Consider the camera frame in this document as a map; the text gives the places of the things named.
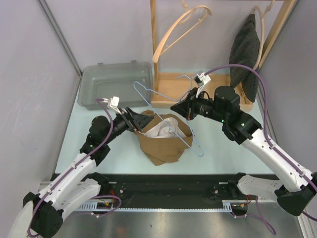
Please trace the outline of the tan cloth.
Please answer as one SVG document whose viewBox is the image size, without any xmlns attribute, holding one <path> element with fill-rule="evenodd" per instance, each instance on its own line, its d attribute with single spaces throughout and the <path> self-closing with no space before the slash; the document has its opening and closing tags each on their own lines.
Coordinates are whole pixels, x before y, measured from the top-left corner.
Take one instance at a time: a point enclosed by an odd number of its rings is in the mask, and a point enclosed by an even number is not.
<svg viewBox="0 0 317 238">
<path fill-rule="evenodd" d="M 179 161 L 188 147 L 161 121 L 151 110 L 141 114 L 153 116 L 154 119 L 144 128 L 143 133 L 135 132 L 141 150 L 155 166 Z M 173 114 L 160 115 L 183 139 L 192 146 L 193 135 L 189 126 Z"/>
</svg>

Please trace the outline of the light blue wire hanger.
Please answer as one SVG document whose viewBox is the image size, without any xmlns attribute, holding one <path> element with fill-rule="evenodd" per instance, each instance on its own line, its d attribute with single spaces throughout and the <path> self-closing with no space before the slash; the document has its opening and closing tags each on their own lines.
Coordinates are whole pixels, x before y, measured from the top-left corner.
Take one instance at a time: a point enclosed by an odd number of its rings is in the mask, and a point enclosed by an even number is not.
<svg viewBox="0 0 317 238">
<path fill-rule="evenodd" d="M 203 156 L 204 156 L 204 150 L 203 150 L 203 148 L 201 147 L 201 145 L 199 144 L 199 142 L 195 139 L 194 131 L 193 131 L 193 129 L 190 127 L 188 121 L 186 121 L 186 125 L 189 126 L 190 132 L 191 132 L 192 135 L 193 135 L 193 141 L 196 143 L 196 145 L 197 145 L 198 148 L 200 149 L 201 153 L 199 153 L 195 148 L 193 148 L 192 146 L 190 146 L 190 145 L 183 139 L 183 137 L 181 137 L 181 136 L 171 127 L 171 125 L 168 124 L 168 123 L 157 113 L 157 111 L 154 109 L 154 107 L 151 106 L 151 104 L 145 99 L 145 97 L 143 96 L 143 94 L 137 89 L 137 86 L 136 86 L 136 85 L 139 85 L 139 86 L 141 86 L 145 91 L 150 91 L 150 92 L 152 92 L 152 93 L 155 93 L 155 94 L 157 94 L 157 95 L 163 96 L 164 98 L 167 98 L 167 99 L 169 99 L 169 100 L 171 100 L 171 101 L 177 103 L 177 102 L 180 102 L 181 99 L 183 99 L 183 98 L 185 97 L 185 95 L 191 90 L 191 88 L 192 88 L 192 86 L 193 86 L 193 79 L 192 79 L 192 78 L 190 78 L 189 76 L 183 74 L 183 75 L 178 76 L 177 79 L 180 79 L 180 78 L 182 78 L 182 77 L 185 77 L 185 78 L 187 78 L 187 79 L 190 81 L 190 88 L 187 90 L 186 93 L 184 93 L 184 94 L 183 94 L 179 99 L 177 99 L 177 100 L 176 100 L 176 99 L 173 99 L 173 98 L 171 98 L 171 97 L 168 97 L 168 96 L 166 96 L 166 95 L 164 95 L 164 94 L 162 94 L 162 93 L 159 93 L 159 92 L 157 92 L 157 91 L 155 91 L 155 90 L 153 90 L 153 89 L 148 89 L 148 88 L 146 88 L 143 84 L 141 84 L 141 83 L 139 83 L 139 82 L 137 82 L 137 81 L 134 81 L 134 82 L 133 82 L 133 88 L 134 88 L 135 91 L 141 96 L 141 98 L 147 103 L 147 105 L 154 111 L 154 113 L 155 113 L 156 115 L 158 115 L 158 117 L 161 119 L 161 121 L 171 130 L 172 133 L 174 133 L 196 156 L 198 156 L 198 157 L 203 157 Z"/>
</svg>

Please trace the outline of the dark grey dotted skirt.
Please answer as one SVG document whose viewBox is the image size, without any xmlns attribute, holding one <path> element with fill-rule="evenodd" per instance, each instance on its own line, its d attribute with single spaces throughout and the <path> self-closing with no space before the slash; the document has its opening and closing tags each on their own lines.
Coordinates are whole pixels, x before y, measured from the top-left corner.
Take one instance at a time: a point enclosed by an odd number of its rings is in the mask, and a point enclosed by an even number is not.
<svg viewBox="0 0 317 238">
<path fill-rule="evenodd" d="M 241 64 L 253 68 L 257 62 L 260 40 L 256 33 L 255 15 L 250 14 L 238 31 L 229 56 L 230 64 Z M 258 90 L 258 79 L 244 68 L 233 67 L 230 69 L 230 86 L 235 88 L 238 84 L 251 102 L 254 102 Z"/>
</svg>

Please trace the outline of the light wooden hanger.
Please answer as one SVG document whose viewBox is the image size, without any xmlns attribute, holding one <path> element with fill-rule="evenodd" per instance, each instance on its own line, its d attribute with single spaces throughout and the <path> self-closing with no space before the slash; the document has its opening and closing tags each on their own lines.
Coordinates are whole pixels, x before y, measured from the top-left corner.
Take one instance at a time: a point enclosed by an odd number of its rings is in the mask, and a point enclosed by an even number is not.
<svg viewBox="0 0 317 238">
<path fill-rule="evenodd" d="M 275 3 L 275 0 L 271 0 L 270 4 L 266 6 L 264 12 L 262 12 L 262 10 L 256 5 L 254 6 L 254 8 L 252 9 L 251 14 L 255 14 L 255 12 L 258 13 L 259 15 L 259 19 L 260 19 L 260 26 L 261 26 L 261 37 L 260 37 L 260 47 L 259 47 L 259 51 L 258 51 L 258 58 L 257 61 L 253 67 L 253 70 L 256 70 L 260 64 L 260 60 L 261 60 L 261 56 L 262 56 L 262 52 L 263 52 L 263 47 L 264 47 L 264 19 L 266 14 L 272 9 L 273 5 Z"/>
</svg>

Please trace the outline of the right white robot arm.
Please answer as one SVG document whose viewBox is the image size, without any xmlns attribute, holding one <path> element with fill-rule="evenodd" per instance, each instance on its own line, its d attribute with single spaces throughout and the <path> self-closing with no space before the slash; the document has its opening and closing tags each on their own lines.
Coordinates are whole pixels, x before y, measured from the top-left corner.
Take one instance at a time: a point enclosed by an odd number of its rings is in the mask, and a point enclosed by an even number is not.
<svg viewBox="0 0 317 238">
<path fill-rule="evenodd" d="M 316 195 L 317 175 L 300 167 L 274 141 L 265 137 L 261 124 L 240 109 L 240 97 L 230 86 L 219 86 L 213 99 L 203 98 L 195 87 L 187 97 L 171 106 L 171 110 L 187 120 L 197 115 L 222 123 L 225 136 L 260 158 L 278 177 L 277 180 L 237 173 L 228 183 L 229 195 L 259 196 L 276 201 L 293 216 L 299 216 Z"/>
</svg>

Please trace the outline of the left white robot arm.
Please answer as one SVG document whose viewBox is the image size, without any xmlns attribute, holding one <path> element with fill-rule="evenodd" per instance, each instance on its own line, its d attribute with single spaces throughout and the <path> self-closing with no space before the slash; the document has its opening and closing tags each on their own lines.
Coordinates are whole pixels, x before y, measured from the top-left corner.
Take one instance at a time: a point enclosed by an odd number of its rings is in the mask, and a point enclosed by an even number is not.
<svg viewBox="0 0 317 238">
<path fill-rule="evenodd" d="M 154 116 L 139 114 L 129 107 L 120 109 L 114 119 L 98 116 L 91 122 L 86 141 L 70 166 L 50 184 L 34 194 L 29 192 L 23 203 L 33 203 L 27 236 L 53 237 L 64 220 L 89 199 L 121 199 L 110 193 L 107 177 L 96 173 L 97 166 L 110 152 L 109 143 L 125 131 L 143 130 Z"/>
</svg>

